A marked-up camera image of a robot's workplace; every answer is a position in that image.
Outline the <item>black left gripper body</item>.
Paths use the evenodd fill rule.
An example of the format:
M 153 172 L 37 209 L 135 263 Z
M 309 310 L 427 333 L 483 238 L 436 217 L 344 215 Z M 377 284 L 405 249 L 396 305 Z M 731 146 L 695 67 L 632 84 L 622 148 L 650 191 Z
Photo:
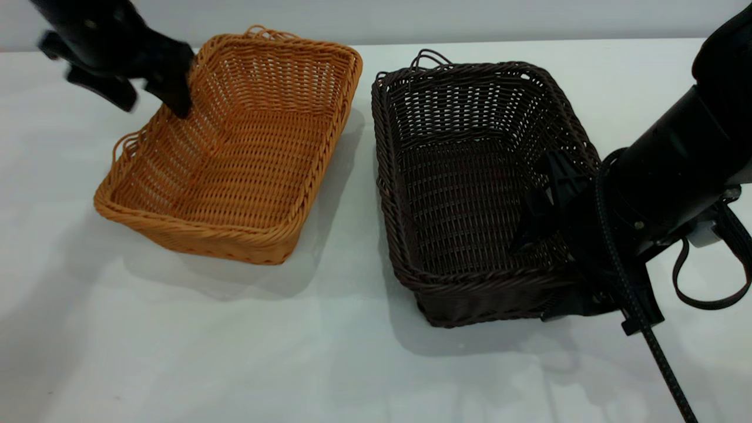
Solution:
M 32 1 L 51 29 L 38 48 L 96 76 L 161 80 L 185 74 L 190 45 L 148 27 L 130 1 Z

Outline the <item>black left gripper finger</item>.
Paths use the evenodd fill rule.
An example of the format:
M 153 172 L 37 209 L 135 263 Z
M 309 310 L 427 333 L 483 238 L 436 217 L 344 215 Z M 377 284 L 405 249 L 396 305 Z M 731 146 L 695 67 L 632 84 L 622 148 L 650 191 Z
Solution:
M 94 75 L 75 66 L 68 69 L 67 81 L 101 96 L 124 112 L 130 113 L 139 98 L 129 80 Z
M 172 57 L 147 73 L 145 91 L 159 98 L 178 118 L 188 117 L 192 107 L 189 72 L 193 57 Z

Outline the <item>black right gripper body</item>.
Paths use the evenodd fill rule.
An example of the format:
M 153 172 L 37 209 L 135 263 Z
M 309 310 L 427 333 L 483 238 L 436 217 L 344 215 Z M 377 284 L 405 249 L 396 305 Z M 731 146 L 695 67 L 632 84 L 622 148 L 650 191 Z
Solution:
M 637 334 L 641 324 L 627 297 L 630 288 L 637 308 L 643 311 L 651 327 L 665 321 L 651 286 L 646 260 L 639 257 L 642 241 L 635 224 L 642 217 L 628 203 L 610 172 L 602 191 L 594 179 L 586 176 L 590 184 L 567 204 L 561 235 L 583 281 L 607 284 L 617 309 L 624 315 L 625 334 Z M 599 219 L 598 193 L 604 195 L 607 225 L 602 225 Z

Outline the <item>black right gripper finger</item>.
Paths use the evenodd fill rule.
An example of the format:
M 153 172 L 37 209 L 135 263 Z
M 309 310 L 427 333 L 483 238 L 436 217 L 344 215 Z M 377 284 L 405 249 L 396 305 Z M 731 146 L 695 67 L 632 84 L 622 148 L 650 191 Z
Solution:
M 541 284 L 549 296 L 540 320 L 548 323 L 568 316 L 593 317 L 617 310 L 607 284 L 597 281 L 564 281 Z
M 575 167 L 564 150 L 544 153 L 535 163 L 534 171 L 546 176 L 548 182 L 523 195 L 521 219 L 509 248 L 512 255 L 554 236 L 562 227 L 567 204 L 590 184 L 590 179 Z

